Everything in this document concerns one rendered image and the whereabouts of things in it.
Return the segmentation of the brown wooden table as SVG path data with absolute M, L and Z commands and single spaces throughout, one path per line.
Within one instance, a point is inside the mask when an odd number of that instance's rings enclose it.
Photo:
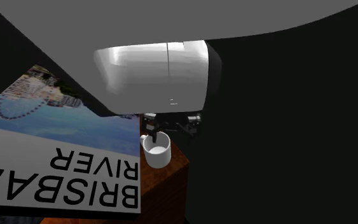
M 135 220 L 44 218 L 40 224 L 189 224 L 186 219 L 189 160 L 171 142 L 170 163 L 151 168 L 141 153 L 141 214 Z

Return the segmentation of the white mug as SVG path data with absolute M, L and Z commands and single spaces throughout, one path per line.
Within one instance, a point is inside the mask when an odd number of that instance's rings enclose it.
M 155 169 L 167 166 L 171 159 L 171 140 L 164 132 L 156 133 L 156 142 L 150 135 L 142 135 L 140 144 L 143 147 L 144 155 L 148 165 Z

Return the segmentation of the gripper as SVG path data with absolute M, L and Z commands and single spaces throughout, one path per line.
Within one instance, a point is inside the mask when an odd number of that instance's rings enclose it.
M 185 112 L 144 113 L 142 116 L 142 130 L 152 137 L 153 143 L 156 143 L 157 133 L 165 129 L 178 129 L 186 134 L 189 139 L 194 138 L 200 135 L 201 124 L 201 114 L 186 115 Z

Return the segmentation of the river photo book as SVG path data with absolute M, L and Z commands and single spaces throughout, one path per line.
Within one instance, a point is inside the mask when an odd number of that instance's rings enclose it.
M 0 207 L 141 211 L 139 118 L 101 117 L 34 66 L 0 93 Z

